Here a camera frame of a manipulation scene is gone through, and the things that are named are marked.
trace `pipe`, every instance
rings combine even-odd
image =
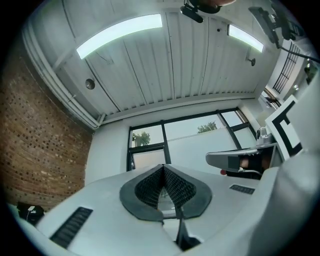
[[[94,119],[74,98],[72,98],[71,93],[65,88],[52,70],[37,42],[30,20],[27,22],[27,27],[22,31],[22,37],[32,63],[54,95],[65,106],[68,106],[68,109],[71,109],[71,112],[76,114],[79,119],[85,121],[87,125],[94,129],[98,128],[100,126],[99,122]]]

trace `fluorescent light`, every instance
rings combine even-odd
[[[161,14],[151,14],[125,20],[110,26],[91,37],[80,45],[76,51],[81,59],[92,53],[99,47],[115,39],[121,38],[134,32],[162,27]]]
[[[243,30],[235,27],[234,25],[228,26],[228,35],[247,43],[253,48],[256,48],[261,53],[264,49],[264,45],[261,42],[259,42],[257,39],[255,39],[252,35],[248,34],[247,32],[244,32]]]

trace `brick wall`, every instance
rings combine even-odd
[[[92,132],[43,89],[19,39],[1,71],[1,183],[8,203],[48,211],[84,186]]]

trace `security camera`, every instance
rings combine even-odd
[[[190,19],[193,19],[195,22],[198,22],[198,23],[204,22],[204,19],[199,14],[197,14],[198,10],[196,8],[193,8],[187,3],[180,8],[180,12],[183,15],[189,17]]]

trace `ceiling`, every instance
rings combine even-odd
[[[255,98],[266,86],[279,51],[248,11],[267,0],[238,0],[199,24],[183,16],[183,1],[52,0],[27,22],[28,53],[55,95],[92,128],[161,109]],[[100,47],[85,59],[76,48],[118,22],[160,13],[163,26]],[[227,35],[235,24],[264,44],[259,53]],[[251,66],[246,56],[256,59]],[[86,79],[95,81],[88,90]]]

